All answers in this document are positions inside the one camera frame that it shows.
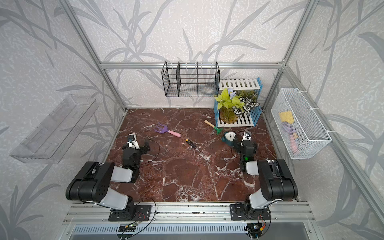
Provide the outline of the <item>teal alarm clock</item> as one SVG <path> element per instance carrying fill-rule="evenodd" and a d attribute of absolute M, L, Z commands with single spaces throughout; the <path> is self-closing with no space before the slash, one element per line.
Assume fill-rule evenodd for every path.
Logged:
<path fill-rule="evenodd" d="M 237 134 L 235 132 L 225 132 L 222 141 L 232 148 L 237 142 Z"/>

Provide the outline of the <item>yellow black screwdriver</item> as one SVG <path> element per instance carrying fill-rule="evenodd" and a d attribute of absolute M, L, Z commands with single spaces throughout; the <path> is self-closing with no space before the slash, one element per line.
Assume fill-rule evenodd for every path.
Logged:
<path fill-rule="evenodd" d="M 189 139 L 186 139 L 186 143 L 188 145 L 190 145 L 193 149 L 198 150 L 198 147 L 192 141 L 190 141 Z"/>

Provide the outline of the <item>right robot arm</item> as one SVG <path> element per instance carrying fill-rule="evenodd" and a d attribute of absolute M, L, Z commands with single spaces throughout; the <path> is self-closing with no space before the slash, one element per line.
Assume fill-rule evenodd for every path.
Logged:
<path fill-rule="evenodd" d="M 233 149 L 240 153 L 240 169 L 259 177 L 260 189 L 244 202 L 230 205 L 231 220 L 271 220 L 269 206 L 279 201 L 295 199 L 297 184 L 284 159 L 255 160 L 256 145 L 250 140 L 234 140 Z"/>

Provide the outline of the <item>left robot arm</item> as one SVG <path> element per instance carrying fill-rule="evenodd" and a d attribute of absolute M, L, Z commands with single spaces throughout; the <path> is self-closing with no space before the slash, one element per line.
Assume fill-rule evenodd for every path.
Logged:
<path fill-rule="evenodd" d="M 147 142 L 143 147 L 128 143 L 123 147 L 122 167 L 115 163 L 86 162 L 68 185 L 67 200 L 91 202 L 110 209 L 110 222 L 147 222 L 151 206 L 136 206 L 133 197 L 113 190 L 110 183 L 135 183 L 140 174 L 141 156 L 150 150 Z"/>

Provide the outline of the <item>purple pink garden fork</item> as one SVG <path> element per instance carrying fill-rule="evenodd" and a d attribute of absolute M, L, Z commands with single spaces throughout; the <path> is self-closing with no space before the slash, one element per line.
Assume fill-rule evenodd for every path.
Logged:
<path fill-rule="evenodd" d="M 174 132 L 174 131 L 171 131 L 168 129 L 168 127 L 166 125 L 162 125 L 160 123 L 158 123 L 155 128 L 154 128 L 154 131 L 157 132 L 157 133 L 160 133 L 160 134 L 164 134 L 164 133 L 169 133 L 173 136 L 176 136 L 178 138 L 180 138 L 182 135 L 177 133 L 177 132 Z"/>

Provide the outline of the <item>green wooden mini rake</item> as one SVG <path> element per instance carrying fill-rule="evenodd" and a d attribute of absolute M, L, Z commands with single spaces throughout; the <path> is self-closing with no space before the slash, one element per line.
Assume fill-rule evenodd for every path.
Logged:
<path fill-rule="evenodd" d="M 210 127 L 214 128 L 214 130 L 216 131 L 217 135 L 219 135 L 221 132 L 222 132 L 222 129 L 219 129 L 218 127 L 216 127 L 215 125 L 213 125 L 212 123 L 210 123 L 208 120 L 205 120 L 204 121 L 207 125 L 209 125 Z"/>

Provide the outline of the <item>potted artificial plant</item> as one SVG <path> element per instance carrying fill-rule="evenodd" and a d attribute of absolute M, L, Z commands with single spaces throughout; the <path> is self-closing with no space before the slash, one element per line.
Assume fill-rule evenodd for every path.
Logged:
<path fill-rule="evenodd" d="M 225 124 L 233 124 L 238 119 L 249 117 L 251 111 L 258 107 L 258 92 L 256 90 L 240 90 L 225 88 L 216 98 L 219 117 Z"/>

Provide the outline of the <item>yellow sponge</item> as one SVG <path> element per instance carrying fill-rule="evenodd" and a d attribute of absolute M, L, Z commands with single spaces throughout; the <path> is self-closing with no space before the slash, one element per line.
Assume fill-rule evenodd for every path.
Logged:
<path fill-rule="evenodd" d="M 294 116 L 293 116 L 293 113 L 291 111 L 280 112 L 279 117 L 280 117 L 281 122 L 287 122 L 289 124 L 294 123 Z"/>

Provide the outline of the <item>blue white slatted crate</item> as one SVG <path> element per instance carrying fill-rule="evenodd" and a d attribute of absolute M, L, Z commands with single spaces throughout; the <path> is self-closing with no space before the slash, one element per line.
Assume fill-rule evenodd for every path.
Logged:
<path fill-rule="evenodd" d="M 262 88 L 260 78 L 220 80 L 214 105 L 216 126 L 254 127 L 262 112 L 258 102 Z"/>

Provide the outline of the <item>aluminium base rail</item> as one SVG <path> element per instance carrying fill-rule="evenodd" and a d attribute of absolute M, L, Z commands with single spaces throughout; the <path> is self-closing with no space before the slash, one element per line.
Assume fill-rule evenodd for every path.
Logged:
<path fill-rule="evenodd" d="M 151 204 L 154 224 L 230 223 L 231 202 L 162 202 Z M 269 206 L 273 223 L 306 223 L 316 219 L 307 202 L 277 202 Z M 63 224 L 107 224 L 110 210 L 93 204 L 72 204 Z"/>

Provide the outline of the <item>clear acrylic wall shelf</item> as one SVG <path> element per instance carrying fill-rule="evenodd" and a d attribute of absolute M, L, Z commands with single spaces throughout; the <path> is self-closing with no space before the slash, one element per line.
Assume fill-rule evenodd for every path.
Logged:
<path fill-rule="evenodd" d="M 93 98 L 67 95 L 10 156 L 23 163 L 59 163 L 98 107 Z"/>

